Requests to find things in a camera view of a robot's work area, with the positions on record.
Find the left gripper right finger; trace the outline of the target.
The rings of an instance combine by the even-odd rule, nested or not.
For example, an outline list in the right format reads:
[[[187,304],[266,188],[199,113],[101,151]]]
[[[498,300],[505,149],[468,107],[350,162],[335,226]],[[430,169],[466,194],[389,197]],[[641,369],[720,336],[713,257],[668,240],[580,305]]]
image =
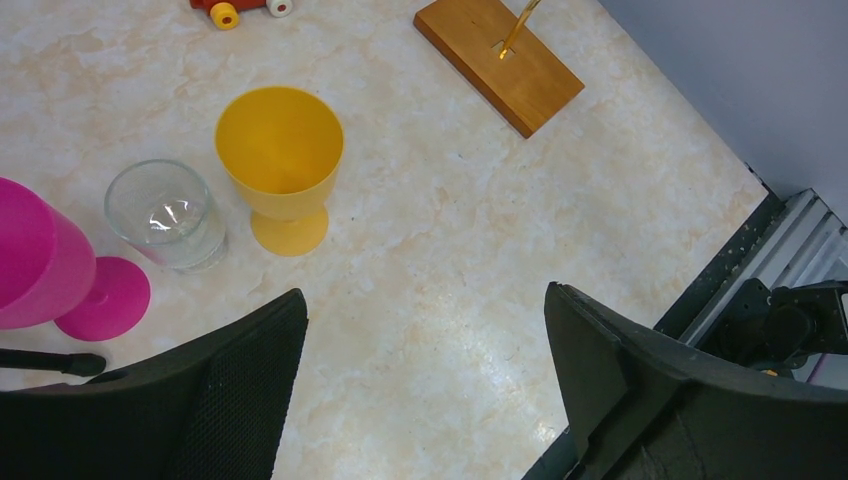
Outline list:
[[[551,283],[574,479],[843,479],[847,394],[714,357]]]

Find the yellow wine glass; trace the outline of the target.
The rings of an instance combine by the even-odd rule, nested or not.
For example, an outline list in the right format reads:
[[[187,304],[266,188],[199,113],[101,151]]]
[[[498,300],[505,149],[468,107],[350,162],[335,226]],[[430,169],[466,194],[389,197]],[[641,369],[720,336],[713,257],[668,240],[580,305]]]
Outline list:
[[[326,103],[293,87],[254,89],[223,110],[214,143],[264,249],[295,257],[320,245],[345,147],[342,124]]]

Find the pink wine glass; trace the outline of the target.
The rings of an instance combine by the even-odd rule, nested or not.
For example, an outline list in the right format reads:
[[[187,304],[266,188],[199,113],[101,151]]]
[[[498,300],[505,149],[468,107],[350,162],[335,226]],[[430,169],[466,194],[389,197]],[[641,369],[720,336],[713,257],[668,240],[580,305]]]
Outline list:
[[[53,322],[77,340],[110,340],[142,320],[150,299],[139,266],[96,255],[74,222],[27,187],[2,179],[2,329]]]

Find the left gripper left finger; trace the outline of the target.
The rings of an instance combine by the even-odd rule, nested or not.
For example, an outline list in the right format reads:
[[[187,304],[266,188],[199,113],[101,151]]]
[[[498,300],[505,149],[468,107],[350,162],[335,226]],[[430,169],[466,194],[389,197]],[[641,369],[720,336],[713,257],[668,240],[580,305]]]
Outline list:
[[[292,289],[87,383],[1,395],[5,479],[268,479],[308,328]]]

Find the clear wine glass front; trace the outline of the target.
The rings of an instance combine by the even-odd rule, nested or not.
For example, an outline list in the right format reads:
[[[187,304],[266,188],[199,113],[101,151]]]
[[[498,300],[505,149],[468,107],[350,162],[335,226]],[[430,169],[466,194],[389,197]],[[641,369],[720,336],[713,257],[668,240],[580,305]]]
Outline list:
[[[209,269],[228,251],[226,225],[208,185],[182,162],[151,159],[125,168],[107,188],[104,214],[123,241],[177,272]]]

